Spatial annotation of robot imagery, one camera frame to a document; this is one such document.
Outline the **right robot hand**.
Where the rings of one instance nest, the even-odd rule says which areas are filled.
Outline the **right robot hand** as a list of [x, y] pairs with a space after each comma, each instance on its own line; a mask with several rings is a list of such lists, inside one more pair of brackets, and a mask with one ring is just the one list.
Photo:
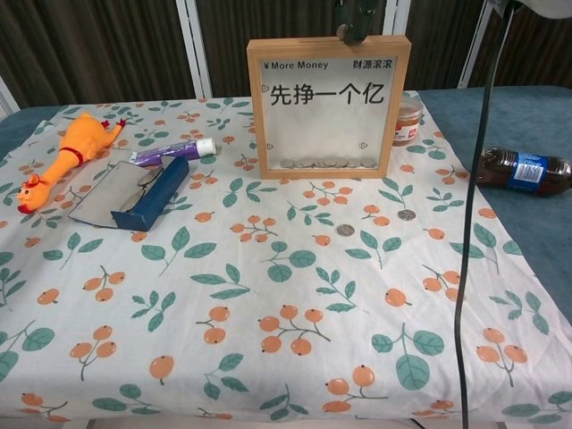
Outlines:
[[336, 29], [337, 39], [347, 46], [360, 45], [369, 35], [374, 15], [380, 8], [380, 4], [381, 2], [377, 0], [359, 0], [357, 1], [357, 14], [350, 18], [347, 2], [335, 0], [334, 11], [340, 21]]

